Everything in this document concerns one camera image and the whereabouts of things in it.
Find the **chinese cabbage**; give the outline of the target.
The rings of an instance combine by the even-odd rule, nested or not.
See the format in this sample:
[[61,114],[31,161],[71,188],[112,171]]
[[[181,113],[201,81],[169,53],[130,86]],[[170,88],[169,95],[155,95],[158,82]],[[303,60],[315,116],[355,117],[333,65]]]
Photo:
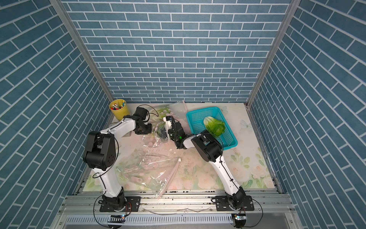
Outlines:
[[226,125],[223,121],[217,120],[211,116],[204,118],[204,125],[206,130],[214,137],[219,137],[226,130]]
[[169,141],[164,121],[155,122],[152,124],[152,127],[153,127],[153,133],[155,134],[156,137],[158,137],[163,142]]
[[151,112],[158,114],[159,117],[167,116],[172,114],[172,110],[169,105],[160,105],[154,107]]

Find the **zip-top bag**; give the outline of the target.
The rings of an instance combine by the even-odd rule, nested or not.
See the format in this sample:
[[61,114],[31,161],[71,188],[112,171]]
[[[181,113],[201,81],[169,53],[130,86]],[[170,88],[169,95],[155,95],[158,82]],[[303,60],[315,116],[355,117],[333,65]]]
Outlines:
[[168,157],[181,156],[180,150],[176,148],[174,142],[169,137],[169,141],[163,142],[155,136],[153,127],[150,134],[137,135],[137,139],[139,140],[137,149],[147,155],[163,155]]
[[180,157],[140,152],[122,158],[115,172],[125,190],[151,191],[156,198],[161,198],[180,163]]
[[187,107],[184,100],[172,104],[151,105],[149,112],[151,113],[149,122],[162,122],[166,116],[173,116],[175,120],[181,124],[187,124],[186,113]]

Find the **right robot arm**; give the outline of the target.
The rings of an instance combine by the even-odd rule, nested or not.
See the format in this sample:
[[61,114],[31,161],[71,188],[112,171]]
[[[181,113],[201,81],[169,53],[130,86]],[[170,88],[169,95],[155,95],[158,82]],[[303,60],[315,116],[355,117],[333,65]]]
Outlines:
[[163,121],[167,136],[178,149],[195,148],[201,158],[212,165],[223,183],[229,206],[234,210],[244,210],[247,195],[229,171],[223,156],[224,147],[219,141],[207,130],[187,135],[180,122],[172,116],[164,117]]

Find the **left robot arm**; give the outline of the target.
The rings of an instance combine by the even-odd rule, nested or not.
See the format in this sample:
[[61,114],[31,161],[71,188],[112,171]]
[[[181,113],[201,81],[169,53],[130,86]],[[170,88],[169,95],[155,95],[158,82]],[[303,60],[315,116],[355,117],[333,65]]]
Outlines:
[[133,115],[126,115],[117,124],[102,131],[91,131],[87,135],[83,161],[94,172],[103,187],[102,204],[112,211],[122,211],[126,205],[124,189],[112,168],[119,155],[117,138],[133,131],[137,135],[152,132],[149,124],[150,113],[143,107],[137,107]]

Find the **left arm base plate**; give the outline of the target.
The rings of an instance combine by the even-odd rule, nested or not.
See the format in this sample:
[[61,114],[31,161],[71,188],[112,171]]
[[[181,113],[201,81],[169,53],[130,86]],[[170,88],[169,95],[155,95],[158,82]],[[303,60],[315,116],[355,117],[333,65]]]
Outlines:
[[137,212],[140,207],[141,197],[103,198],[98,201],[100,212]]

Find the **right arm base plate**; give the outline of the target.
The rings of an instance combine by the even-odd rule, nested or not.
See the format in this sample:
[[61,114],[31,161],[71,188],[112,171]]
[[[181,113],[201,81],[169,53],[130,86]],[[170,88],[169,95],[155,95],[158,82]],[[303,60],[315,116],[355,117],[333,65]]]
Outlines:
[[240,200],[228,198],[228,196],[215,196],[211,199],[217,211],[254,211],[251,196],[245,196]]

